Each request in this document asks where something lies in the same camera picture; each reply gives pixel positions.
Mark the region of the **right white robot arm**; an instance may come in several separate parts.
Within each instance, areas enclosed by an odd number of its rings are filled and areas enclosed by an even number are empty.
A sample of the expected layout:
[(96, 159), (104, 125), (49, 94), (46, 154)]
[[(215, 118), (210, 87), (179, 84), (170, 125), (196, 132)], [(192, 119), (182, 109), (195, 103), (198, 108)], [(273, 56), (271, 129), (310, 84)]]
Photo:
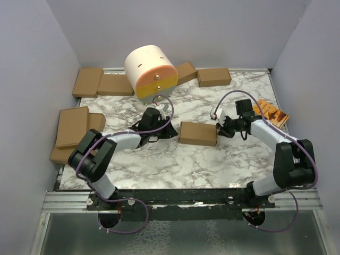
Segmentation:
[(239, 100), (235, 104), (237, 119), (227, 116), (221, 108), (211, 110), (210, 117), (216, 121), (217, 134), (233, 138), (238, 132), (243, 140), (252, 135), (274, 152), (273, 172), (246, 185), (243, 195), (245, 204), (255, 208), (272, 194), (313, 184), (317, 174), (311, 141), (291, 137), (271, 125), (253, 110), (249, 99)]

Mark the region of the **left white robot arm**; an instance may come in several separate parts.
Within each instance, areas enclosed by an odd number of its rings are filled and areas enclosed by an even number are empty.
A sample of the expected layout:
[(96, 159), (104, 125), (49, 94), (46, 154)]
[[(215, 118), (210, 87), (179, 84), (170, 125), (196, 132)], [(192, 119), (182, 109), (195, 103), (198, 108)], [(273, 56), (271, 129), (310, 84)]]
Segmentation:
[(110, 210), (117, 205), (117, 196), (114, 194), (117, 188), (106, 174), (114, 153), (178, 135), (171, 124), (173, 114), (168, 116), (167, 109), (167, 105), (148, 107), (141, 120), (127, 130), (114, 134), (90, 129), (72, 151), (67, 163), (77, 177), (85, 180), (97, 192), (103, 208)]

